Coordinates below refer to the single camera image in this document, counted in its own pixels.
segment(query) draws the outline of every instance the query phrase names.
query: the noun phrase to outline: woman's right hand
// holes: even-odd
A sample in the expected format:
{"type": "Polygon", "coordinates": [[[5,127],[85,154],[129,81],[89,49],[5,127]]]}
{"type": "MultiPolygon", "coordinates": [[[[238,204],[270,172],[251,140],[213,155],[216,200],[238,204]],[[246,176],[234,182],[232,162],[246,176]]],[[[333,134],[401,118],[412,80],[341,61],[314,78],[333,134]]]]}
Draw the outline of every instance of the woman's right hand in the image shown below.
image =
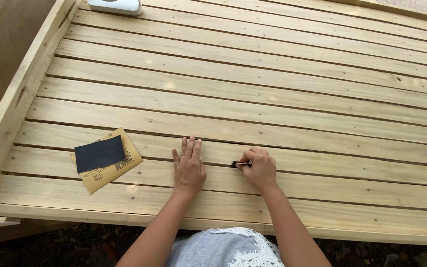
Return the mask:
{"type": "Polygon", "coordinates": [[[252,161],[251,167],[238,163],[236,167],[243,171],[246,180],[256,187],[261,194],[278,187],[276,183],[276,161],[270,157],[266,149],[251,147],[243,153],[240,161],[252,161]]]}

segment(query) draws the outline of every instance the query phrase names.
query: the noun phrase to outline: folded sandpaper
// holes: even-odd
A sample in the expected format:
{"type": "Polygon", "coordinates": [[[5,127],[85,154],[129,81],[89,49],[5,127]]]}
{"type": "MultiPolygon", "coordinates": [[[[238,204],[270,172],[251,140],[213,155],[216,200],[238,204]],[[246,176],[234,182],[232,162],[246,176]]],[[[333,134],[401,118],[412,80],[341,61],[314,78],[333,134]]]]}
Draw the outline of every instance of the folded sandpaper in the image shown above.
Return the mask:
{"type": "Polygon", "coordinates": [[[75,148],[77,172],[83,173],[125,160],[121,135],[75,148]]]}

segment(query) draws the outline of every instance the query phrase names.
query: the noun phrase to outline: white lace trim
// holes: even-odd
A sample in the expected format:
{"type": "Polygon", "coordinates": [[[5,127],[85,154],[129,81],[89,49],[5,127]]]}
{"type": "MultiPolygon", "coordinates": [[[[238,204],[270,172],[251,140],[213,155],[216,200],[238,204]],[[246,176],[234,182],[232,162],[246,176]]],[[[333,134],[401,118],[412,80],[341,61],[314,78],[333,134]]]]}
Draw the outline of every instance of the white lace trim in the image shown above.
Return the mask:
{"type": "Polygon", "coordinates": [[[210,229],[210,233],[231,233],[255,239],[258,250],[241,252],[237,250],[235,260],[229,263],[230,267],[284,267],[278,248],[271,244],[262,234],[245,227],[225,229],[210,229]]]}

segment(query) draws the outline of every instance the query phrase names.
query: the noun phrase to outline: sandpaper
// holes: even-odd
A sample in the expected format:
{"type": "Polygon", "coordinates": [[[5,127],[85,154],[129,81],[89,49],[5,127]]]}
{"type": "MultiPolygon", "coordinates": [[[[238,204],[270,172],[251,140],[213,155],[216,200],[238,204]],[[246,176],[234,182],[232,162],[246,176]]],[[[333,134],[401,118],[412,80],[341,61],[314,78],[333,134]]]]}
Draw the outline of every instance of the sandpaper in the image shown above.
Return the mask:
{"type": "MultiPolygon", "coordinates": [[[[100,138],[98,141],[107,140],[115,136],[120,136],[122,139],[124,160],[116,162],[115,164],[108,165],[102,168],[96,168],[87,172],[80,173],[80,177],[90,194],[107,185],[109,182],[120,177],[123,173],[131,170],[141,162],[143,159],[134,147],[123,128],[112,131],[107,136],[100,138]]],[[[72,161],[77,166],[76,153],[70,155],[72,161]]]]}
{"type": "Polygon", "coordinates": [[[107,140],[78,146],[77,173],[106,167],[125,159],[122,138],[120,135],[107,140]]]}

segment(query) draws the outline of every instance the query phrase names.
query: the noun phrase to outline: white device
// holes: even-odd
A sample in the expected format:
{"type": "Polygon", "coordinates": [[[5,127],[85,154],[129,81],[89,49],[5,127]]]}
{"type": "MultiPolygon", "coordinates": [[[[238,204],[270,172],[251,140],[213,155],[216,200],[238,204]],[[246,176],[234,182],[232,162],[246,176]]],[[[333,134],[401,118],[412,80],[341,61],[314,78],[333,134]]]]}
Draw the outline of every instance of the white device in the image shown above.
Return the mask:
{"type": "Polygon", "coordinates": [[[87,0],[91,9],[103,12],[137,16],[143,13],[141,0],[87,0]]]}

